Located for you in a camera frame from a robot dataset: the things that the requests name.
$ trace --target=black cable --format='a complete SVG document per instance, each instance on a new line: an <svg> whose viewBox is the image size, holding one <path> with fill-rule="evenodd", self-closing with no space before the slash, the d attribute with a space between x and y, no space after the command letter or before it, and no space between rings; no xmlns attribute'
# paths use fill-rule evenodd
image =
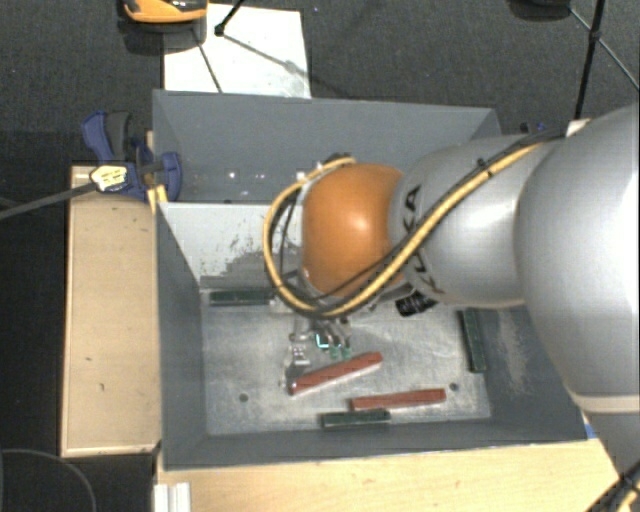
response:
<svg viewBox="0 0 640 512"><path fill-rule="evenodd" d="M380 263L379 265L379 269L377 272L374 272L370 278L363 284L363 287L366 287L368 284L370 284L370 282L376 278L376 276L378 275L379 272L381 272L382 270L384 270L384 268L397 256L397 254L404 248L404 246L407 244L407 242L413 237L413 235L415 234L415 232L420 228L420 226L432 215L432 213L443 203L443 201L445 201L445 199L450 196L454 191L456 191L457 189L459 189L460 187L462 187L463 185L465 185L468 181L472 180L473 178L475 178L478 174L480 174L481 172L484 172L488 167L490 167L491 165L495 164L496 162L500 161L501 159L507 157L508 155L518 151L519 149L529 146L529 145L533 145L536 144L540 141L543 140L551 140L553 138L557 138L560 136L564 136L564 131L562 132L552 132L552 133L535 133L532 135L529 135L527 137L524 137L523 139L519 139L518 141L516 141L515 143L511 144L510 146L508 146L507 148L505 148L503 151L501 151L500 153L493 155L491 158L489 158L486 161L480 161L478 162L478 165L469 173L467 173L465 176L463 176L462 179L460 179L458 182L456 182L452 187L450 187L441 197L440 199L438 199L438 201L436 201L430 208L429 210L427 210L423 216L421 217L421 219L416 223L415 227L413 230L409 231L406 233L406 235L402 238L402 240L400 240L400 242L398 242L393 248L392 250L383 258L383 261ZM383 286L380 288L380 290L377 292L376 296L379 296L386 288L387 285ZM346 304L347 302L349 302L350 300L352 300L354 297L356 297L358 294L360 293L360 290L356 290L354 292L352 292L349 296L344 297L342 300L338 301L337 303L332 303L331 305L327 305L324 307L319 308L318 312L322 313L323 311L329 311L331 309L340 307L344 304ZM342 315L347 315L350 313L355 312L356 310L364 307L366 304L361 304L360 306L354 307L351 310L342 313Z"/></svg>
<svg viewBox="0 0 640 512"><path fill-rule="evenodd" d="M2 466L2 446L0 446L0 512L4 503L4 468Z"/></svg>
<svg viewBox="0 0 640 512"><path fill-rule="evenodd" d="M231 21L231 18L235 16L243 3L244 0L238 0L229 11L229 14L227 14L225 18L215 26L213 32L216 36L222 37L224 35L224 29L227 27L227 23Z"/></svg>
<svg viewBox="0 0 640 512"><path fill-rule="evenodd" d="M63 467L66 467L69 471L71 471L71 473L73 473L76 477L78 477L78 479L80 480L80 482L82 483L82 485L84 486L84 488L87 490L88 494L89 494L89 499L91 501L91 510L93 512L97 512L98 511L98 504L96 501L96 495L93 492L93 488L91 487L91 484L89 483L89 480L87 479L87 477L85 476L85 474L80 471L76 466L74 466L71 462L64 460L60 457L57 457L55 455L51 455L50 453L45 453L45 452L41 452L38 450L29 450L29 449L10 449L10 450L4 450L4 451L0 451L0 470L2 469L2 454L5 455L31 455L31 456L35 456L35 457L41 457L43 459L48 459L51 460L53 462L56 462L58 464L61 464ZM0 511L2 510L2 500L4 499L3 495L2 495L2 484L3 480L2 478L0 478Z"/></svg>
<svg viewBox="0 0 640 512"><path fill-rule="evenodd" d="M20 206L21 203L20 201L14 201L13 199L8 199L6 197L0 197L0 212L3 209L9 209L9 208L14 208L15 206ZM27 212L27 215L32 215L32 216L39 216L39 217L44 217L46 216L46 212L43 211L39 211L39 210L34 210L31 212Z"/></svg>
<svg viewBox="0 0 640 512"><path fill-rule="evenodd" d="M280 219L282 218L284 213L287 211L289 206L295 206L296 201L298 200L299 196L300 196L300 191L298 190L294 194L292 194L290 197L288 197L280 205L278 210L273 214L273 220L271 222L271 226L269 226L269 242L273 243L273 236L274 236L274 234L276 232L276 227L280 223ZM286 234L287 234L286 231L283 230L282 231L282 236L286 236Z"/></svg>
<svg viewBox="0 0 640 512"><path fill-rule="evenodd" d="M618 480L609 487L588 509L589 512L610 512L618 510L629 492L635 491L640 496L640 460L627 472L620 474Z"/></svg>
<svg viewBox="0 0 640 512"><path fill-rule="evenodd" d="M468 173L467 175L465 175L460 181L458 181L455 185L453 185L439 200L438 202L436 202L431 209L425 214L423 215L423 218L421 220L420 223L422 223L426 217L428 217L430 215L430 213L435 210L444 200L444 198L446 196L448 196L450 193L452 193L454 190L458 189L459 187L461 187L464 183L466 183L467 181L469 181L470 179L474 178L479 172L484 171L487 167L493 165L494 163L496 163L497 161L499 161L500 159L508 156L509 154L517 151L518 149L521 149L522 147L528 146L528 145L532 145L532 144L536 144L537 142L540 142L542 140L551 140L553 138L558 138L564 136L564 131L554 131L554 132L550 132L550 133L534 133L531 135L528 135L527 137L523 138L523 139L519 139L518 141L516 141L514 144L512 144L511 146L507 147L506 149L504 149L501 153L498 153L494 156L492 156L489 160L487 161L483 161L481 163L478 164L478 166L476 166L470 173ZM361 270L360 272L358 272L357 274L355 274L354 276L352 276L351 278L349 278L348 280L344 281L343 283L341 283L340 285L338 285L337 287L335 287L334 289L332 289L331 291L320 295L318 297L315 297L316 300L320 300L320 299L324 299L324 298L328 298L330 296L332 296L333 294L335 294L336 292L342 290L343 288L346 288L347 286L349 286L350 284L352 284L354 281L358 280L359 278L361 278L362 276L370 273L371 271L375 270L376 268L380 267L380 270L382 270L388 261L392 260L393 258L395 258L395 256L398 254L398 252L400 250L402 250L402 248L406 245L406 243L411 239L411 237L414 235L415 231L417 230L417 227L414 228L412 231L408 232L403 238L402 240L400 240L392 249L389 253L387 253L385 256L383 256L382 258L380 258L379 260L375 261L374 263L372 263L371 265L369 265L367 268ZM355 295L357 294L357 292L353 292L351 294L351 296L349 297L349 300L352 299L353 297L355 297Z"/></svg>
<svg viewBox="0 0 640 512"><path fill-rule="evenodd" d="M71 190L65 190L64 192L59 192L58 194L43 197L41 199L36 199L35 201L24 203L19 206L14 206L13 208L9 208L8 210L0 211L0 221L8 219L9 217L13 217L15 215L30 212L31 210L37 210L38 208L43 208L45 206L50 206L61 201L66 201L68 199L72 199L89 192L94 192L95 190L96 186L94 183L86 183L79 187L72 188Z"/></svg>
<svg viewBox="0 0 640 512"><path fill-rule="evenodd" d="M580 24L587 31L591 30L591 27L589 26L589 24L582 18L582 16L580 16L571 7L569 7L569 12L573 15L575 19L577 19L580 22ZM618 68L620 68L620 71L622 71L622 73L629 79L629 81L631 82L631 85L633 85L635 90L640 92L640 86L638 85L638 82L636 82L636 79L631 74L631 71L629 71L629 69L622 63L622 61L618 58L618 56L614 53L614 51L609 47L609 45L604 41L604 39L598 38L598 44L607 52L609 57L613 59L613 62L616 63Z"/></svg>
<svg viewBox="0 0 640 512"><path fill-rule="evenodd" d="M596 10L593 14L593 22L591 23L591 29L589 30L589 46L587 47L587 57L585 58L584 67L582 69L582 80L580 81L580 91L578 92L576 110L573 115L574 119L580 119L582 116L582 107L584 105L584 98L587 94L587 84L589 83L589 75L591 74L593 55L596 51L596 44L598 44L598 40L600 39L600 24L602 23L602 15L604 14L605 1L606 0L598 0L596 3Z"/></svg>
<svg viewBox="0 0 640 512"><path fill-rule="evenodd" d="M293 210L295 208L295 203L289 204L287 218L284 221L284 226L282 227L282 237L280 239L280 250L279 250L279 264L280 264L280 275L284 272L284 245L287 238L287 231L289 230L289 224L291 223L291 218L293 217Z"/></svg>
<svg viewBox="0 0 640 512"><path fill-rule="evenodd" d="M456 183L456 185L454 185L453 187L451 187L449 190L455 190L457 189L464 181L471 179L473 176L475 176L476 174L476 170L478 169L478 167L476 167L476 169L474 169L474 171L472 171L471 173L467 174L462 180L460 180L458 183ZM429 209L429 211L427 211L425 213L425 215L423 216L423 219L425 219L433 210L435 210L435 208L438 206L438 204L440 204L442 202L442 200L444 200L444 198L449 194L449 191L447 191L447 193L442 196L442 198L432 206L432 208ZM331 296L333 293L345 288L346 286L348 286L349 284L353 283L355 280L361 278L363 275L366 275L367 273L371 272L372 270L378 268L378 272L373 273L373 275L365 282L363 283L363 285L360 287L360 289L362 287L366 287L372 279L375 278L375 276L381 272L388 264L391 260L393 260L393 258L398 254L398 252L400 250L402 250L402 248L405 246L405 244L411 239L411 237L413 236L413 234L415 233L415 230L417 228L415 228L414 230L408 232L403 238L402 240L400 240L392 249L391 251L389 251L383 258L381 258L380 260L374 262L373 264L369 265L367 268L361 270L360 272L358 272L357 274L355 274L354 276L352 276L351 278L349 278L348 280L344 281L342 284L338 285L336 288L334 288L333 290L320 295L320 296L303 296L302 299L305 300L306 302L310 302L316 306L319 305L320 301L324 298L328 298L329 296ZM328 305L320 305L320 307L317 308L316 311L306 311L306 310L302 310L300 308L297 308L295 305L290 304L285 297L283 297L281 294L280 297L281 299L292 309L294 309L296 312L298 312L299 314L309 317L309 318L313 318L316 320L321 320L321 319L328 319L328 318L332 318L333 316L328 316L326 314L323 314L326 311L330 311L332 309L335 309L337 307L340 307L343 304L346 304L347 302L349 302L351 299L353 299L359 292L360 289L352 292L351 294L343 297L341 300L339 301L333 301ZM382 292L384 289L384 286L381 287L380 291L378 292L378 294L380 292ZM357 309L360 309L361 307L364 307L365 303L361 304L359 307L357 308L352 308L344 313L341 313L340 315L336 315L336 316L347 316L350 313L353 313L354 311L356 311Z"/></svg>
<svg viewBox="0 0 640 512"><path fill-rule="evenodd" d="M202 55L202 58L204 59L204 63L207 65L207 69L209 70L209 75L211 75L211 80L213 80L213 85L215 85L217 91L221 93L222 92L222 87L220 87L220 82L218 82L216 74L213 72L213 68L211 67L211 63L209 62L209 58L207 57L207 54L204 51L204 48L202 47L202 43L198 39L198 36L196 35L196 32L195 32L195 30L193 30L193 28L191 29L191 33L193 34L194 41L198 45L198 49L200 50L200 54Z"/></svg>

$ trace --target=bin floor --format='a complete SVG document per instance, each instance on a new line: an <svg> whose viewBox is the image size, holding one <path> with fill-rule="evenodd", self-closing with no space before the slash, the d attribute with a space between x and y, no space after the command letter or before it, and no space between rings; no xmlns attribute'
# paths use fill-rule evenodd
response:
<svg viewBox="0 0 640 512"><path fill-rule="evenodd" d="M445 388L440 404L394 409L392 423L486 418L482 374L468 371L456 311L435 308L402 318L392 303L351 319L353 355L379 351L382 366L368 374L296 397L281 386L293 314L268 306L211 307L203 292L202 328L207 430L212 436L319 428L318 415L345 411L357 396ZM332 364L309 342L313 369Z"/></svg>

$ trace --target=clamp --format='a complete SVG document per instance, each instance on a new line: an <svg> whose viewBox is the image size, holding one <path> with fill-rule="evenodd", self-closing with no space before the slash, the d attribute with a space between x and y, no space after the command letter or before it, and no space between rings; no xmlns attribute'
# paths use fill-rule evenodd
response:
<svg viewBox="0 0 640 512"><path fill-rule="evenodd" d="M163 153L160 160L154 163L154 155L149 146L142 140L129 138L130 118L128 112L107 114L98 110L82 122L84 142L98 157L100 165L117 163L119 168L126 168L126 173L117 186L99 190L147 202L147 190L159 184L147 184L144 179L144 174L153 169L154 181L158 175L162 175L160 184L165 185L169 201L175 201L182 186L182 166L178 154Z"/></svg>

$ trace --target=blue clamp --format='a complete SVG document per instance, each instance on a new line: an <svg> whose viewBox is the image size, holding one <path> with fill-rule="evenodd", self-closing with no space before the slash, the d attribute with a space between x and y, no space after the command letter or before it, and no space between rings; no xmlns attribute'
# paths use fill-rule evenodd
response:
<svg viewBox="0 0 640 512"><path fill-rule="evenodd" d="M82 137L86 146L95 153L100 165L118 162L126 166L127 185L117 193L146 202L150 186L145 185L139 168L152 163L154 156L143 141L128 138L127 127L130 117L125 112L107 114L98 110L82 122ZM161 161L167 198L175 201L182 187L180 159L177 153L168 152L162 154Z"/></svg>

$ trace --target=cable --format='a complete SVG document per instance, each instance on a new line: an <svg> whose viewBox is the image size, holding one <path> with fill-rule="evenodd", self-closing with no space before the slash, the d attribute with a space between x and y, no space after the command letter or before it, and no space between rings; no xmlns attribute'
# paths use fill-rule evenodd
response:
<svg viewBox="0 0 640 512"><path fill-rule="evenodd" d="M217 91L221 93L222 87L220 87L220 82L218 82L218 79L216 78L216 74L213 72L213 68L211 67L211 63L209 62L209 58L207 57L207 54L205 53L204 48L202 47L202 43L198 39L198 36L196 35L196 32L195 30L193 30L193 28L191 29L191 33L193 34L194 41L198 45L198 49L200 50L200 54L204 59L204 63L207 65L207 69L209 70L209 74L211 75L211 79L213 80L213 85L215 85Z"/></svg>
<svg viewBox="0 0 640 512"><path fill-rule="evenodd" d="M244 1L245 0L237 0L229 13L225 16L225 18L215 26L214 34L217 37L222 37L224 35L224 29L227 27L227 23L229 23L231 21L231 18L235 16L236 12L238 12L238 9L240 9L240 6L244 3Z"/></svg>
<svg viewBox="0 0 640 512"><path fill-rule="evenodd" d="M7 199L6 197L1 197L0 196L0 212L3 211L3 209L7 210L9 208L14 208L16 206L20 206L21 203L20 201L14 201L13 199ZM34 210L31 212L27 212L28 215L37 215L40 217L43 217L46 215L45 212L39 211L39 210Z"/></svg>
<svg viewBox="0 0 640 512"><path fill-rule="evenodd" d="M584 20L584 18L582 18L582 16L580 16L571 7L569 7L569 12L573 15L575 19L577 19L582 24L584 28L586 28L588 31L591 30L591 27ZM631 74L631 71L629 71L629 69L622 63L622 61L613 52L613 50L609 47L609 45L605 43L605 41L602 38L598 38L598 44L609 54L609 57L613 59L613 62L615 62L618 65L618 67L620 68L620 71L622 71L624 75L629 79L629 81L631 82L631 85L633 85L636 91L640 92L640 86L638 85L638 82L636 82L636 79Z"/></svg>
<svg viewBox="0 0 640 512"><path fill-rule="evenodd" d="M0 512L4 503L4 468L2 466L2 447L0 446Z"/></svg>
<svg viewBox="0 0 640 512"><path fill-rule="evenodd" d="M5 455L33 455L35 457L42 457L43 459L52 460L54 462L62 464L63 467L66 467L67 469L69 469L69 471L71 471L75 476L78 477L80 482L82 482L82 485L85 487L85 489L89 493L89 498L91 500L91 510L93 512L97 512L98 511L98 504L96 502L96 496L95 496L95 494L93 492L93 488L91 487L91 484L89 483L89 480L87 479L87 477L84 475L84 473L82 471L80 471L76 466L71 464L69 461L66 461L66 460L64 460L64 459L62 459L60 457L55 456L55 455L51 455L50 453L45 453L45 452L41 452L41 451L38 451L38 450L29 450L29 449L22 449L22 448L18 449L18 448L16 448L16 449L9 449L9 450L0 451L0 469L2 468L1 463L2 463L2 454L3 453ZM2 491L2 479L0 479L0 511L2 510L2 500L4 499L1 491Z"/></svg>
<svg viewBox="0 0 640 512"><path fill-rule="evenodd" d="M282 227L282 236L280 239L280 254L279 254L279 258L280 258L280 274L282 274L284 272L283 267L284 267L284 245L285 245L285 241L287 238L287 231L289 230L289 224L291 223L291 218L293 217L293 210L295 207L295 200L292 201L289 206L287 207L287 218L284 221L284 226Z"/></svg>
<svg viewBox="0 0 640 512"><path fill-rule="evenodd" d="M318 306L318 297L312 298L311 301L307 297L301 298L294 294L287 285L283 282L278 275L275 265L273 263L272 246L270 233L272 232L272 221L275 218L275 213L280 209L281 205L294 193L298 192L306 183L309 183L320 176L330 172L338 167L346 165L348 163L354 163L353 159L338 159L324 166L316 169L308 176L302 178L298 182L286 188L276 198L271 208L267 212L265 222L263 226L263 251L264 259L267 268L267 273L271 279L276 293L283 299L283 301L292 309L298 311L305 316L311 316L313 318L337 318L347 315L360 307L366 305L377 293L379 293L385 285L395 276L400 268L407 262L411 256L418 250L418 248L424 243L431 231L437 226L437 224L444 218L444 216L452 210L460 201L462 201L471 192L476 190L483 183L491 179L493 176L508 168L514 162L524 157L526 154L533 151L538 147L541 142L538 139L550 139L552 137L544 134L535 134L535 136L525 138L518 141L516 144L507 148L507 150L500 154L500 157L496 161L482 166L481 169L476 169L465 176L460 182L458 182L450 192L432 207L427 214L423 217L418 228L415 232L410 233L403 239L401 244L396 245L394 250L385 257L385 261L381 266L379 272L375 273L375 277L365 284L355 295L347 297L338 303L330 304L327 306Z"/></svg>
<svg viewBox="0 0 640 512"><path fill-rule="evenodd" d="M66 201L67 199L72 199L89 192L94 192L95 190L96 186L94 183L86 183L79 187L72 188L71 190L65 190L64 192L59 192L58 194L43 197L42 199L36 199L35 201L24 203L19 206L14 206L12 208L9 208L8 210L0 211L0 221L8 219L9 217L13 217L14 215L20 215L22 213L30 212L31 210L37 210L38 208L42 208L44 206L50 206L61 201Z"/></svg>
<svg viewBox="0 0 640 512"><path fill-rule="evenodd" d="M456 182L451 188L449 188L449 190L447 192L445 192L444 196L447 196L448 194L452 193L454 190L456 190L457 188L459 188L460 186L462 186L467 180L469 180L471 177L475 176L476 174L478 174L479 172L481 172L484 168L486 168L488 165L491 165L493 163L498 162L501 158L509 155L510 153L516 151L519 148L525 147L527 145L531 145L534 144L536 142L546 142L552 139L557 139L560 137L564 137L565 136L565 132L566 130L552 130L549 132L538 132L538 133L533 133L531 135L527 135L526 137L517 140L515 143L509 145L508 147L506 147L504 150L502 150L501 152L497 153L496 155L493 155L491 158L489 158L487 161L483 161L483 160L479 160L478 161L478 166L476 166L473 170L471 170L467 175L465 175L461 180L459 180L458 182ZM427 215L430 214L430 212L438 205L440 204L440 201L442 200L442 198L437 201L432 207L431 209L429 209L427 212L425 212L425 214L423 215L422 219L420 222L423 222L424 219L426 218ZM372 263L371 265L369 265L368 267L362 269L360 272L358 272L357 274L351 276L349 279L347 279L346 281L344 281L343 283L339 284L338 286L336 286L335 288L333 288L332 290L316 296L316 297L307 297L307 300L312 302L313 304L315 304L316 306L320 305L322 307L324 307L321 303L322 299L326 299L329 298L331 296L333 296L336 292L339 292L340 290L344 289L345 287L349 286L350 284L352 284L353 282L357 281L358 279L360 279L362 276L365 276L367 274L371 274L371 272L373 272L375 269L379 269L379 272L382 271L382 269L384 268L384 266L386 266L392 259L393 257L395 257L400 250L402 249L402 247L408 243L408 241L411 239L413 232L407 233L392 249L389 253L387 253L385 256L383 256L382 258L380 258L379 260L375 261L374 263ZM343 303L349 299L349 298L353 298L357 295L357 291L356 292L352 292L351 295L348 295L346 297L343 297Z"/></svg>
<svg viewBox="0 0 640 512"><path fill-rule="evenodd" d="M582 106L587 94L587 84L589 83L589 75L591 74L593 55L596 51L596 42L600 38L600 23L602 22L602 15L604 14L605 1L606 0L598 0L596 3L593 22L589 29L589 46L587 47L587 56L584 60L584 67L582 68L582 79L580 80L580 91L578 92L578 99L576 100L576 110L573 115L574 119L580 119L582 116Z"/></svg>
<svg viewBox="0 0 640 512"><path fill-rule="evenodd" d="M633 503L640 496L640 460L607 489L589 508L589 512L613 512Z"/></svg>

